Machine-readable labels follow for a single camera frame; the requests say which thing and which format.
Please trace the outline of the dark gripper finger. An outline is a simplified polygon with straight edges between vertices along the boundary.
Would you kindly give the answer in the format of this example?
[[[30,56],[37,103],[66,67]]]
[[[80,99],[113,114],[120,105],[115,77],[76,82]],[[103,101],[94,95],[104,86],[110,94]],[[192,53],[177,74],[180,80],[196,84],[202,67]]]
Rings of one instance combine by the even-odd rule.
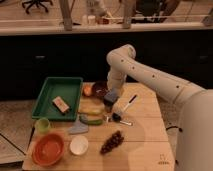
[[[106,112],[111,112],[112,111],[112,109],[113,109],[113,103],[106,103],[105,104],[105,110],[106,110]]]

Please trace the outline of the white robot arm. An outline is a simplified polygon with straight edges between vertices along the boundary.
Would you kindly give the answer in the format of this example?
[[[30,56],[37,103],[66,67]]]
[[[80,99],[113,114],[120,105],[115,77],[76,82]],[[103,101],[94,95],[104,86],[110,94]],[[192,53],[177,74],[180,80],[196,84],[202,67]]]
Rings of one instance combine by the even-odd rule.
[[[120,91],[130,76],[180,108],[174,171],[213,171],[213,89],[141,64],[126,44],[106,55],[107,84]]]

